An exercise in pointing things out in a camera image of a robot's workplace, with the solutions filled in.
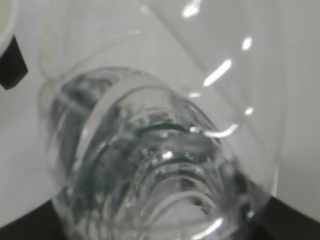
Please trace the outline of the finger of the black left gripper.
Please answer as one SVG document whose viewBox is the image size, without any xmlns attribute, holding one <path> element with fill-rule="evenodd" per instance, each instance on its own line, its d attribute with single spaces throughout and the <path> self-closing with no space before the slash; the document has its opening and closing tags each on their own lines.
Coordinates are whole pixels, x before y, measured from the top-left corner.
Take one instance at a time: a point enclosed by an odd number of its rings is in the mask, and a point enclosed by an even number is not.
<svg viewBox="0 0 320 240">
<path fill-rule="evenodd" d="M 27 65 L 16 37 L 13 36 L 0 57 L 0 86 L 5 90 L 10 90 L 19 84 L 27 73 Z"/>
</svg>

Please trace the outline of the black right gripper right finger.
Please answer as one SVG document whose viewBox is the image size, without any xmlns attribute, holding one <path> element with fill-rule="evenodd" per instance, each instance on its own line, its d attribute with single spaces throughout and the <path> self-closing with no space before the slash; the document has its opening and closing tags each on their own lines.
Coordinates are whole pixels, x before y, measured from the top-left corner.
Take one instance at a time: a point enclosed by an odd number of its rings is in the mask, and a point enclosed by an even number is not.
<svg viewBox="0 0 320 240">
<path fill-rule="evenodd" d="M 252 236 L 253 240 L 318 240 L 320 223 L 272 197 Z"/>
</svg>

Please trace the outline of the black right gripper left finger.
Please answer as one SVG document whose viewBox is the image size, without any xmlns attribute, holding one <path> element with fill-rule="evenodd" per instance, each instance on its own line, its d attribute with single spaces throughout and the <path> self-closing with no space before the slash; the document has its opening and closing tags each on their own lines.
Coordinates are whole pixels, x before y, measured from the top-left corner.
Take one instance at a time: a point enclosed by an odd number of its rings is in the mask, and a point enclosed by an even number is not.
<svg viewBox="0 0 320 240">
<path fill-rule="evenodd" d="M 64 240 L 65 234 L 49 200 L 0 228 L 2 240 Z"/>
</svg>

